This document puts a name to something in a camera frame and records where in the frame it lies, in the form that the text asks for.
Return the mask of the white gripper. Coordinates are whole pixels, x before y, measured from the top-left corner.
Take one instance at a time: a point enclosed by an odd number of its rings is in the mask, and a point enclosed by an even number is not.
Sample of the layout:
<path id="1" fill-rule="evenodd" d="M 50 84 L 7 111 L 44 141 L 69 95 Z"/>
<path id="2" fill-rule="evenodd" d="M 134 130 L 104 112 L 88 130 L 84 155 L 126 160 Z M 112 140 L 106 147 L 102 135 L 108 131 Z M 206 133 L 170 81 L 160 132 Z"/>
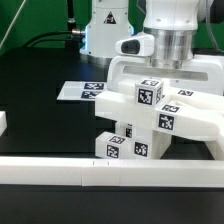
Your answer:
<path id="1" fill-rule="evenodd" d="M 224 95 L 224 56 L 194 55 L 193 31 L 149 31 L 118 41 L 107 86 L 125 78 L 166 78 L 171 87 Z"/>

